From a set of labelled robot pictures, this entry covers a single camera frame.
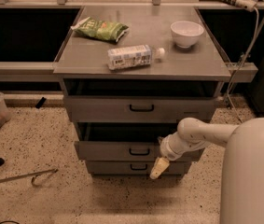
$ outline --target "white bowl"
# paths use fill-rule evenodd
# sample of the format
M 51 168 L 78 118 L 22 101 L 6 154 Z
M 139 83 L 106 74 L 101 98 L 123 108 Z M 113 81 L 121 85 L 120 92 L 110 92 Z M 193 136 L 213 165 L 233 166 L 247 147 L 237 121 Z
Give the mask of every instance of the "white bowl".
M 180 48 L 189 48 L 196 44 L 203 32 L 204 28 L 192 21 L 177 21 L 171 25 L 172 38 Z

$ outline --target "speckled floor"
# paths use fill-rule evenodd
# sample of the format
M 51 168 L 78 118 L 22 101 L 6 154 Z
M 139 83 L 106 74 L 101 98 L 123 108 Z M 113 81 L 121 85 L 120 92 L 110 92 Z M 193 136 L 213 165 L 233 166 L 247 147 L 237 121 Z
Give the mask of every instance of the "speckled floor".
M 243 120 L 254 117 L 243 97 L 235 98 Z M 0 129 L 0 178 L 57 168 L 35 185 L 27 177 L 0 184 L 0 221 L 20 224 L 211 223 L 219 220 L 224 149 L 211 145 L 183 178 L 92 177 L 74 149 L 77 140 L 65 109 L 10 107 L 12 119 Z M 238 124 L 220 106 L 213 123 Z

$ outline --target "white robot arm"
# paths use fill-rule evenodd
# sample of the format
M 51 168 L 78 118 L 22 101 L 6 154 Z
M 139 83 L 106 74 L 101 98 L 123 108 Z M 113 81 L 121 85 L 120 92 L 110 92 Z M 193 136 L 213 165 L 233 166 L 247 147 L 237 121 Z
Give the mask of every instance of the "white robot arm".
M 237 127 L 228 124 L 207 124 L 194 118 L 182 119 L 177 132 L 162 139 L 162 157 L 156 160 L 150 177 L 158 178 L 169 166 L 169 161 L 179 159 L 185 152 L 203 149 L 212 143 L 225 147 Z
M 183 153 L 214 143 L 226 148 L 222 172 L 221 224 L 264 223 L 264 118 L 241 125 L 183 119 L 165 137 L 150 177 L 155 179 Z

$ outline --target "label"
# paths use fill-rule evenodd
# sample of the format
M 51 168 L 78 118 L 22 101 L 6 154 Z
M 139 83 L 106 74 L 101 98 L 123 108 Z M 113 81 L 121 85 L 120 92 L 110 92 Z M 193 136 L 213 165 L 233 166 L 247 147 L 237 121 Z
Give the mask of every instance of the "label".
M 151 49 L 148 45 L 110 49 L 108 55 L 114 69 L 151 63 Z

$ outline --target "open drawer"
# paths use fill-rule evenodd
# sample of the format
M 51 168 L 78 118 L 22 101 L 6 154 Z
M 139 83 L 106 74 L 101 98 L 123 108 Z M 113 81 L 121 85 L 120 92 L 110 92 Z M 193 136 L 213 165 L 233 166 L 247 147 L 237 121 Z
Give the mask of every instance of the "open drawer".
M 154 162 L 86 161 L 92 175 L 150 175 Z M 190 162 L 172 162 L 162 175 L 184 175 Z
M 65 78 L 64 104 L 73 122 L 209 121 L 218 82 Z
M 176 131 L 175 123 L 78 123 L 76 153 L 86 161 L 152 161 L 160 155 L 159 137 Z M 178 161 L 197 161 L 201 151 Z

